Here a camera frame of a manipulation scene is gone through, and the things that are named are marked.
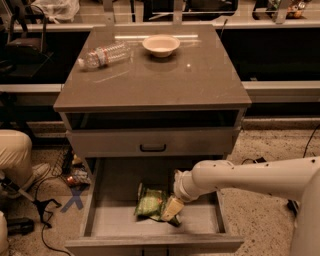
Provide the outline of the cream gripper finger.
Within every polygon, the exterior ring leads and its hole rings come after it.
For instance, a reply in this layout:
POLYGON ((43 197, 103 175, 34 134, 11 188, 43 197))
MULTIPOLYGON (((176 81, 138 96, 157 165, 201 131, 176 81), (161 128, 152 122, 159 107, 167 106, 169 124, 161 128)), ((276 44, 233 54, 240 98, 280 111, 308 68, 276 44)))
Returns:
POLYGON ((184 203, 179 198, 170 196, 162 212, 161 219, 163 221, 170 221, 183 207, 184 203))

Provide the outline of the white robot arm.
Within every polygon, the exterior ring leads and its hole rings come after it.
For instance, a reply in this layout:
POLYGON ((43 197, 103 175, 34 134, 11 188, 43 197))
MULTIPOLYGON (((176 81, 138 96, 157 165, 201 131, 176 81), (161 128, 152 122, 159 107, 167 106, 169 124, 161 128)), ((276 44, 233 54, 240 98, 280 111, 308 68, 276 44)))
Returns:
POLYGON ((171 220, 187 202, 223 188, 236 188, 300 203, 290 256, 320 256, 320 158, 234 165, 204 160, 174 174, 173 195, 162 219, 171 220))

